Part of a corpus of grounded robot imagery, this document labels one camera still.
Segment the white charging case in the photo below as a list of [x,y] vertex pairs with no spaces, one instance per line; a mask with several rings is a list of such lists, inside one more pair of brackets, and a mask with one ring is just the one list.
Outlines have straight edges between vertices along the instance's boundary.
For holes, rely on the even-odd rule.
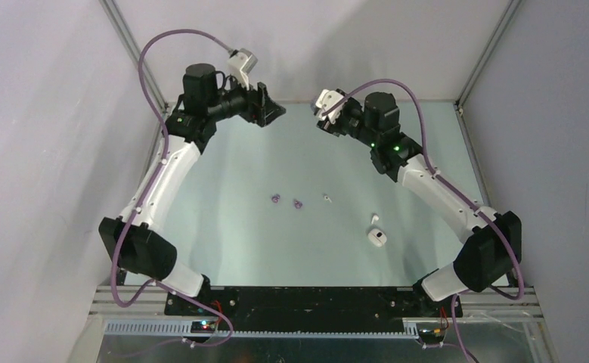
[[387,242],[386,234],[379,228],[372,228],[369,230],[367,238],[376,247],[382,247]]

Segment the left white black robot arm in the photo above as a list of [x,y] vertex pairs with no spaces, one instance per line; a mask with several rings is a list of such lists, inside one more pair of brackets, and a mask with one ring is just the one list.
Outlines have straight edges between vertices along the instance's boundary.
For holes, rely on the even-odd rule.
[[161,235],[169,208],[185,176],[203,154],[219,121],[239,116],[265,127],[286,110],[268,95],[266,85],[243,87],[228,75],[221,85],[211,64],[192,64],[183,75],[183,92],[163,124],[153,163],[129,205],[116,218],[105,217],[98,231],[116,267],[160,282],[184,295],[195,315],[211,309],[204,275],[178,260],[174,245]]

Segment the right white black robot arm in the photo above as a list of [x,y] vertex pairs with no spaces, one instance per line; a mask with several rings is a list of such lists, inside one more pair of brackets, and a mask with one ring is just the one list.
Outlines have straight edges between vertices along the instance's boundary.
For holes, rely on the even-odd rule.
[[393,95],[369,94],[363,104],[340,90],[321,91],[312,107],[318,128],[346,135],[370,148],[378,173],[412,191],[455,233],[462,249],[454,261],[415,284],[414,308],[432,316],[444,299],[465,290],[482,292],[521,261],[522,223],[513,212],[498,213],[459,191],[435,167],[423,148],[401,131]]

